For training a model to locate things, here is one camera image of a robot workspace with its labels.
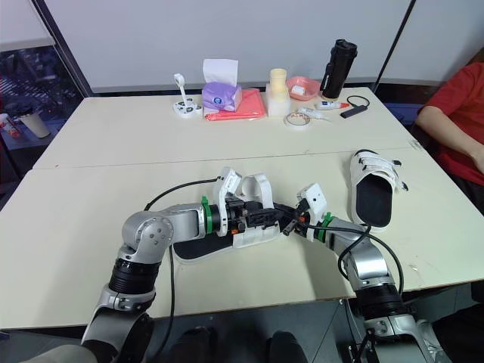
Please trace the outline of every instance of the pink bowl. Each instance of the pink bowl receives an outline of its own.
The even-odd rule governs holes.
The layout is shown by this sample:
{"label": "pink bowl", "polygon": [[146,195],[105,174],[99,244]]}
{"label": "pink bowl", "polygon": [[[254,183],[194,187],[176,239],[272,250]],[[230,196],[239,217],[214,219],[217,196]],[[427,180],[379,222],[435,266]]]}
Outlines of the pink bowl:
{"label": "pink bowl", "polygon": [[[304,87],[306,89],[306,93],[304,95],[296,95],[292,93],[290,90],[293,89],[294,85],[300,85],[301,87]],[[314,98],[318,95],[321,82],[315,81],[314,79],[310,79],[308,77],[297,76],[289,78],[286,82],[286,86],[289,90],[289,95],[292,98],[301,101],[309,101],[311,98]]]}

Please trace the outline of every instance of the black shoe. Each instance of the black shoe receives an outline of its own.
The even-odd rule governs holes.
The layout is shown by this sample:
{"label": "black shoe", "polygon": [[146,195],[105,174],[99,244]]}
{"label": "black shoe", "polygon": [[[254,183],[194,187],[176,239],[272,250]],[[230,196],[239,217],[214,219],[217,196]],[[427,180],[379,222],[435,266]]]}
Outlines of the black shoe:
{"label": "black shoe", "polygon": [[169,350],[167,363],[210,363],[215,351],[215,331],[196,327],[185,331]]}
{"label": "black shoe", "polygon": [[276,331],[268,341],[268,363],[308,363],[303,348],[294,335],[286,331]]}

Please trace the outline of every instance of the floor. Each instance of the floor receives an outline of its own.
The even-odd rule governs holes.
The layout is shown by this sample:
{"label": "floor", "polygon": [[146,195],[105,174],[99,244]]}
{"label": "floor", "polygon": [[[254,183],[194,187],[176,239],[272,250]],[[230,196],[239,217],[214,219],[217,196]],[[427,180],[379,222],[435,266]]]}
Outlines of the floor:
{"label": "floor", "polygon": [[[474,304],[470,285],[450,287],[411,303],[417,318],[435,321]],[[167,320],[157,321],[148,356],[163,339]],[[265,341],[277,330],[290,331],[298,339],[309,362],[342,362],[337,345],[355,339],[361,341],[362,325],[351,314],[346,318],[345,305],[337,301],[309,302],[285,306],[220,312],[176,318],[167,348],[185,331],[196,326],[213,327],[218,334],[216,362],[241,363],[264,361]],[[17,363],[56,346],[79,343],[77,339],[12,331],[8,340],[0,340],[0,361]]]}

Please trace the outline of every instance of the black thermos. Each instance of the black thermos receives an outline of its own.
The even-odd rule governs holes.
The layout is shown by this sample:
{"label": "black thermos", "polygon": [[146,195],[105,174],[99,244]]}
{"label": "black thermos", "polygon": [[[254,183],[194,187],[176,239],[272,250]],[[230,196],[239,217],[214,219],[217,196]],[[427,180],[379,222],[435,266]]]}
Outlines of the black thermos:
{"label": "black thermos", "polygon": [[330,63],[326,66],[326,73],[321,82],[320,91],[326,98],[338,98],[345,84],[349,69],[357,55],[356,45],[345,39],[336,40],[331,49]]}

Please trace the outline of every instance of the white table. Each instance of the white table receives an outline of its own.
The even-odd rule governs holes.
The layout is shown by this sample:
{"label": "white table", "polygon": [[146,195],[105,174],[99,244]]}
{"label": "white table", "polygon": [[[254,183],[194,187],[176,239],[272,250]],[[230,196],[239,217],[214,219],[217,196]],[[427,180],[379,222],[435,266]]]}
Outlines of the white table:
{"label": "white table", "polygon": [[[414,138],[368,88],[344,88],[340,96],[363,95],[367,111],[344,119],[313,121],[312,129],[287,128],[282,118],[208,122],[180,119],[172,104],[181,96],[86,98],[49,145],[34,169],[233,160],[409,147]],[[293,102],[293,110],[314,107],[316,98]],[[353,99],[355,103],[363,100]]]}
{"label": "white table", "polygon": [[[387,242],[402,263],[405,289],[484,278],[484,218],[427,152],[382,149],[403,162],[410,191],[397,194]],[[87,323],[108,282],[121,226],[160,191],[217,175],[232,166],[243,175],[265,172],[274,199],[294,205],[296,192],[319,182],[328,210],[349,216],[350,152],[149,165],[34,169],[0,212],[0,327]],[[154,209],[211,196],[210,185],[177,191]],[[393,262],[387,262],[396,276]],[[154,317],[169,314],[166,259],[157,279]],[[335,255],[301,237],[175,266],[177,315],[353,296],[339,275]]]}

